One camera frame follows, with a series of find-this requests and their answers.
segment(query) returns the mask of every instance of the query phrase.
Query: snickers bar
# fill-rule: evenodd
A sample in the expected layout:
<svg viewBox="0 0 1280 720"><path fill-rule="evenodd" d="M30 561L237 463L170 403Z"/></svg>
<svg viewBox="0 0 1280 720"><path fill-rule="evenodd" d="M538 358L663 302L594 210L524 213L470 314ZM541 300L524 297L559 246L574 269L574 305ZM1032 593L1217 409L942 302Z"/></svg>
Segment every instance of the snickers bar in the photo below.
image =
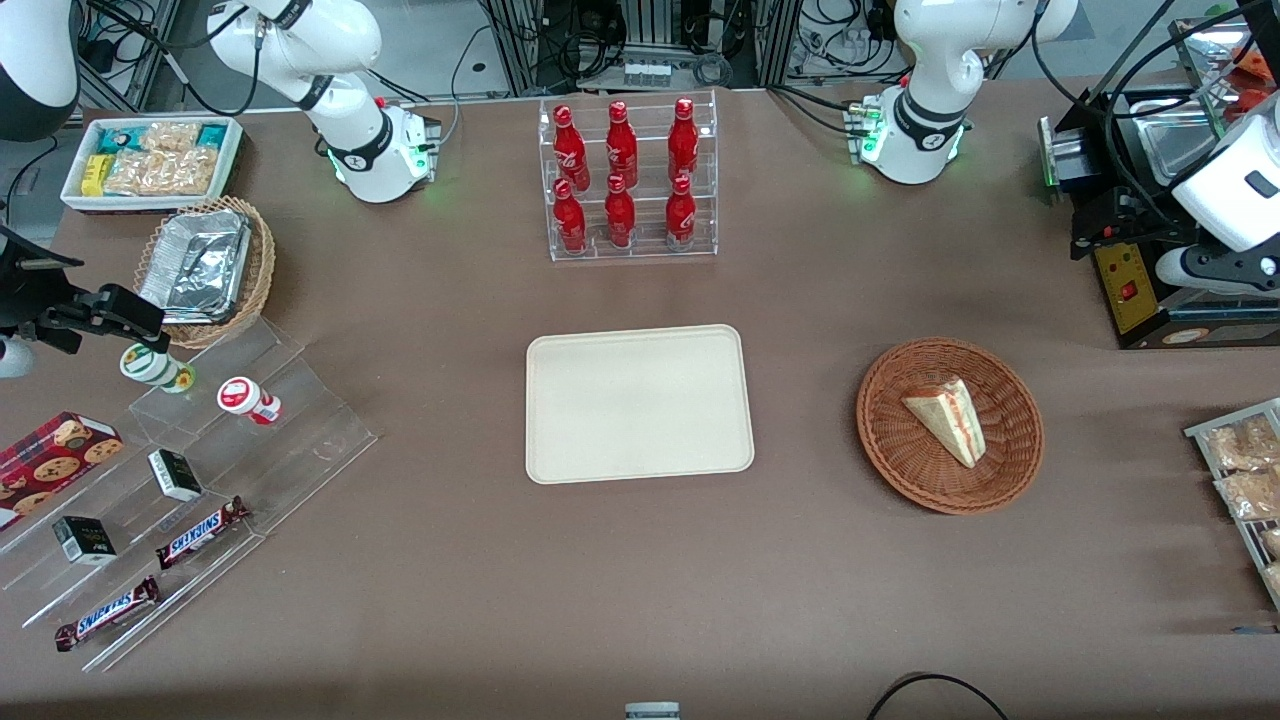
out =
<svg viewBox="0 0 1280 720"><path fill-rule="evenodd" d="M168 570L173 568L179 560L211 542L237 520L248 515L248 507L244 507L244 502L237 495L230 502L219 507L216 512L201 520L198 525L182 533L172 543L157 550L156 557L160 559L160 569Z"/></svg>
<svg viewBox="0 0 1280 720"><path fill-rule="evenodd" d="M142 580L138 587L81 618L79 623L69 623L58 628L58 633L54 635L54 643L58 646L58 652L67 652L77 644L87 641L90 635L102 628L119 623L125 615L132 614L134 610L159 602L160 587L156 585L155 578L147 575L147 578Z"/></svg>

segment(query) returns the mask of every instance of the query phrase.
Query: red and white cup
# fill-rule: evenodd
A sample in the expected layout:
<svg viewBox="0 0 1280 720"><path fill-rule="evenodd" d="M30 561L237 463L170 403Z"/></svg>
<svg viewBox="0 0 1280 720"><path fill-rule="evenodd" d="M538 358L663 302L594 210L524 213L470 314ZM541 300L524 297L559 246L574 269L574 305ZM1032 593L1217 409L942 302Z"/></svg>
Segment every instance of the red and white cup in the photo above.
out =
<svg viewBox="0 0 1280 720"><path fill-rule="evenodd" d="M232 378L223 383L218 391L218 406L232 415L244 415L259 425L270 425L280 418L280 398L271 397L248 378Z"/></svg>

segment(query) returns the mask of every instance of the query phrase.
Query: small black box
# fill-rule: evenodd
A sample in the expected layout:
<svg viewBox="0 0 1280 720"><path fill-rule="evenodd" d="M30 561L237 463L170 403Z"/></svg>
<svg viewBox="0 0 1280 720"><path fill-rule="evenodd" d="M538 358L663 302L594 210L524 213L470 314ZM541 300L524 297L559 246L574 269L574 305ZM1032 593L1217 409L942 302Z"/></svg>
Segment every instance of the small black box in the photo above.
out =
<svg viewBox="0 0 1280 720"><path fill-rule="evenodd" d="M160 483L160 492L166 496L191 502L200 497L201 487L196 482L196 474L191 471L187 459L172 450L156 450L147 456L151 462L151 474Z"/></svg>
<svg viewBox="0 0 1280 720"><path fill-rule="evenodd" d="M106 537L102 523L92 518L64 515L54 523L54 536L72 562L105 565L115 557L111 538Z"/></svg>

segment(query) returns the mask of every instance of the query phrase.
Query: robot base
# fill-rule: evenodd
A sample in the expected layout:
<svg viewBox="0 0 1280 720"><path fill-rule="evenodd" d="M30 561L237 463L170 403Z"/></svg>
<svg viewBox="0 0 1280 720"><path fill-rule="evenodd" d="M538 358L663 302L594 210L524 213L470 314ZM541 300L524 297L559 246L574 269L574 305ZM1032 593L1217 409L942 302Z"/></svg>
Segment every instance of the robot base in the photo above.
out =
<svg viewBox="0 0 1280 720"><path fill-rule="evenodd" d="M868 95L855 113L845 113L846 129L867 133L849 138L849 154L854 164L870 165L893 182L923 184L942 174L942 168L955 159L964 128L956 129L950 146L920 150L893 117L893 104L901 94L901 87L891 87L881 95Z"/></svg>
<svg viewBox="0 0 1280 720"><path fill-rule="evenodd" d="M402 108L388 106L383 113L392 120L392 140L371 168L361 172L343 168L329 152L338 179L365 202L390 202L435 179L440 126L428 126L421 115Z"/></svg>

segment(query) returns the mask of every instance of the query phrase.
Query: cookie box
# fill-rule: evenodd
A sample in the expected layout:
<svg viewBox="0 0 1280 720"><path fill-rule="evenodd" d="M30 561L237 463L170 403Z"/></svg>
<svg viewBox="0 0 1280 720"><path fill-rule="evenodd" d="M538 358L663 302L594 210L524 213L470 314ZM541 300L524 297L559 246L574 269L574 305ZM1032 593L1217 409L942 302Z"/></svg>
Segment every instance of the cookie box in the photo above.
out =
<svg viewBox="0 0 1280 720"><path fill-rule="evenodd" d="M115 428L59 413L29 436L0 450L0 530L74 483L124 447Z"/></svg>
<svg viewBox="0 0 1280 720"><path fill-rule="evenodd" d="M146 126L156 120L227 127L227 133L223 136L218 150L218 163L214 168L214 178L209 183L209 190L204 195L154 195L145 197L84 195L81 181L84 178L90 158L99 152L102 137L113 131ZM72 161L72 168L67 173L67 181L63 183L61 192L63 202L68 208L86 214L136 214L164 213L215 200L223 196L227 184L230 182L242 137L243 129L239 123L232 118L220 118L218 115L156 115L93 120L84 128L84 137L76 151L76 160Z"/></svg>

